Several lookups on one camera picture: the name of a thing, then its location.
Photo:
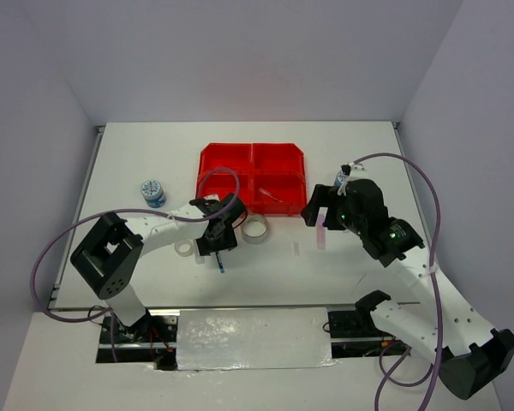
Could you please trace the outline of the pink highlighter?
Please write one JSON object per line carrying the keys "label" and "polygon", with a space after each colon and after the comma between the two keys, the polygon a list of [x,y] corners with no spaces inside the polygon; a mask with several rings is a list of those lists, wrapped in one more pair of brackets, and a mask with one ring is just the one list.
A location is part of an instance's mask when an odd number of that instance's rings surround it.
{"label": "pink highlighter", "polygon": [[316,220],[316,247],[319,250],[326,249],[326,227],[324,222],[325,216],[320,213]]}

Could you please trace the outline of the blue pen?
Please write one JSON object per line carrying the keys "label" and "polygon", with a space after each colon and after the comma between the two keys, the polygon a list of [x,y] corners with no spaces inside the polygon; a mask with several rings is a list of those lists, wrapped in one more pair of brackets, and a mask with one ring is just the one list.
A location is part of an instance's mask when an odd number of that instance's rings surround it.
{"label": "blue pen", "polygon": [[225,273],[224,264],[223,264],[223,261],[221,259],[220,253],[216,252],[215,253],[215,257],[216,257],[216,260],[218,262],[218,268],[219,268],[220,272],[221,273]]}

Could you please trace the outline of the large grey tape roll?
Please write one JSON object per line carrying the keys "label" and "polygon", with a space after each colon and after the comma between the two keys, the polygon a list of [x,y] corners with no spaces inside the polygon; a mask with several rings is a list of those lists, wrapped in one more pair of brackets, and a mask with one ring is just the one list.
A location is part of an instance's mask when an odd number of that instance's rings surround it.
{"label": "large grey tape roll", "polygon": [[260,214],[249,215],[241,226],[242,239],[251,245],[266,241],[269,236],[269,224]]}

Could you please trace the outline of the clear pen cap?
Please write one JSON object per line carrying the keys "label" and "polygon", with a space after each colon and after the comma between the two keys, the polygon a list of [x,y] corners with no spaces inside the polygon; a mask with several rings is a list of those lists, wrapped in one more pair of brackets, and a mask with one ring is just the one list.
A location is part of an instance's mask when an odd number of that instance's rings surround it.
{"label": "clear pen cap", "polygon": [[297,241],[293,242],[293,252],[294,252],[295,256],[297,256],[297,257],[301,256],[300,244]]}

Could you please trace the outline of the red pen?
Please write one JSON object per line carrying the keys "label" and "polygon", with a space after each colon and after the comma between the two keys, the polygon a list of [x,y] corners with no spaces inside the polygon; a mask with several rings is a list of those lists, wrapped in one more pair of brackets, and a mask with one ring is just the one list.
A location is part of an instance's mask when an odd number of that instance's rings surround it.
{"label": "red pen", "polygon": [[274,196],[272,193],[270,193],[269,191],[265,190],[264,188],[259,188],[258,190],[262,195],[266,196],[267,198],[277,202],[277,203],[282,203],[283,201],[281,199],[279,199],[278,197]]}

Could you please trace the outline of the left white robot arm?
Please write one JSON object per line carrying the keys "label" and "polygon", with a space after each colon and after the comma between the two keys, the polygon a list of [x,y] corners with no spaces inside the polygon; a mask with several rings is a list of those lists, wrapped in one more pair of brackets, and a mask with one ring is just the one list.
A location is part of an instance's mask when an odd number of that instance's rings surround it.
{"label": "left white robot arm", "polygon": [[230,251],[237,247],[235,222],[246,214],[233,193],[222,200],[191,200],[168,217],[122,218],[108,212],[72,252],[70,263],[111,308],[120,332],[139,342],[154,328],[152,315],[130,285],[139,259],[180,241],[195,245],[200,256]]}

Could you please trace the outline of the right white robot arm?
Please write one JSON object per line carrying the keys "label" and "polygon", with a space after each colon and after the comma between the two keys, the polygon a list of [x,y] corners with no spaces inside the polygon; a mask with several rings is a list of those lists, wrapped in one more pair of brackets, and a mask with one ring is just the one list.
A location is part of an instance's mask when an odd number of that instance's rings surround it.
{"label": "right white robot arm", "polygon": [[317,184],[301,215],[305,224],[354,233],[368,255],[397,276],[433,317],[426,321],[376,290],[356,303],[356,328],[383,331],[439,367],[439,379],[457,398],[470,399],[502,374],[514,355],[514,333],[483,318],[437,265],[423,239],[406,221],[392,217],[382,191],[369,179],[342,187]]}

